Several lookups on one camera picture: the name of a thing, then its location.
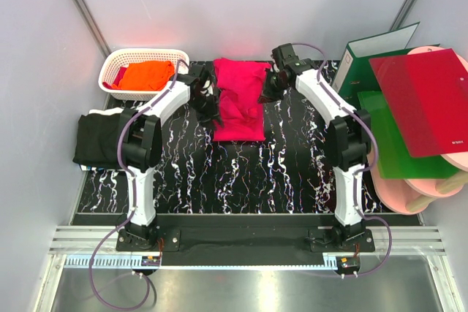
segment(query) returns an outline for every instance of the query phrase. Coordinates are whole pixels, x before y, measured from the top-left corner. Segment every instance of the orange cloth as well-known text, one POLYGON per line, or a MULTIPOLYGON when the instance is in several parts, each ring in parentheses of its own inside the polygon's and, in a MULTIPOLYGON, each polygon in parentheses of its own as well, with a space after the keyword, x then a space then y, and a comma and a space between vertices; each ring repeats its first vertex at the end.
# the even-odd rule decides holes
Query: orange cloth
POLYGON ((122 91, 161 91, 174 75, 174 65, 170 61, 145 61, 130 64, 124 77, 113 89, 122 91))

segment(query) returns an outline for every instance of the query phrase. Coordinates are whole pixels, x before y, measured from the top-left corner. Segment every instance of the black marble tabletop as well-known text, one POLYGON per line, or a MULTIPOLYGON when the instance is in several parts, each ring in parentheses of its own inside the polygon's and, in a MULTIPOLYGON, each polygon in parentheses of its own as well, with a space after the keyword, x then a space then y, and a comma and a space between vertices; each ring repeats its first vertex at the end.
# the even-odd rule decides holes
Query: black marble tabletop
MULTIPOLYGON (((213 70, 213 64, 206 62, 213 70)), ((331 81, 338 67, 329 61, 331 81)), ((138 106, 110 98, 108 107, 138 106)), ((335 180, 323 156, 324 121, 297 91, 264 105, 265 142, 213 142, 188 105, 163 126, 164 150, 156 167, 158 213, 332 213, 335 180)), ((387 212, 369 178, 363 183, 366 212, 387 212)), ((119 171, 91 171, 78 213, 123 213, 127 179, 119 171)))

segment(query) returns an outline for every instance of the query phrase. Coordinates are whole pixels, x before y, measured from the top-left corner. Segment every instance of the folded black cloth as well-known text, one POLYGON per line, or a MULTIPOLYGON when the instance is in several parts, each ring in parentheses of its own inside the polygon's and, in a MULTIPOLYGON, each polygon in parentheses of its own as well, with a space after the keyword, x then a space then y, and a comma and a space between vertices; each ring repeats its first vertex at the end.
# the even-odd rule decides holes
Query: folded black cloth
POLYGON ((78 121, 73 162, 85 166, 119 170, 117 161, 120 113, 82 115, 78 121))

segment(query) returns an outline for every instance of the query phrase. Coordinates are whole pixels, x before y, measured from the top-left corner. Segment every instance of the laundry basket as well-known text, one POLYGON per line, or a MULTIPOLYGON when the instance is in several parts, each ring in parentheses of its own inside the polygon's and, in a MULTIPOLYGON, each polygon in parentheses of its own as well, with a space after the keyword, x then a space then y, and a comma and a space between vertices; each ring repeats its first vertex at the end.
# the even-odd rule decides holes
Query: laundry basket
MULTIPOLYGON (((174 49, 120 49, 111 53, 102 66, 99 73, 99 87, 118 100, 138 100, 147 102, 159 94, 158 91, 119 91, 116 89, 107 89, 103 82, 112 85, 117 77, 118 71, 122 66, 135 64, 144 61, 171 61, 174 66, 177 60, 182 59, 189 64, 189 56, 181 50, 174 49)), ((189 69, 184 64, 180 64, 178 73, 187 73, 189 69)))

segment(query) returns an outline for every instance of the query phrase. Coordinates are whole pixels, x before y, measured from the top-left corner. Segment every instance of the pink cloth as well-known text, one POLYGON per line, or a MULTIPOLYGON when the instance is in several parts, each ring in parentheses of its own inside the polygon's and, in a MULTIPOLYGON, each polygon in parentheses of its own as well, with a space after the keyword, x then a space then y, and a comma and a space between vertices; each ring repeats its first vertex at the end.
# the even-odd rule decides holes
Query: pink cloth
POLYGON ((216 124, 215 142, 263 141, 263 106, 257 103, 270 64, 218 58, 214 71, 218 88, 219 114, 224 126, 216 124))
MULTIPOLYGON (((118 85, 118 83, 122 80, 122 78, 124 78, 126 70, 127 70, 126 67, 121 67, 117 73, 117 77, 115 78, 112 84, 118 85)), ((107 88, 107 89, 113 89, 112 84, 109 84, 107 82, 102 82, 102 85, 104 86, 104 88, 107 88)))

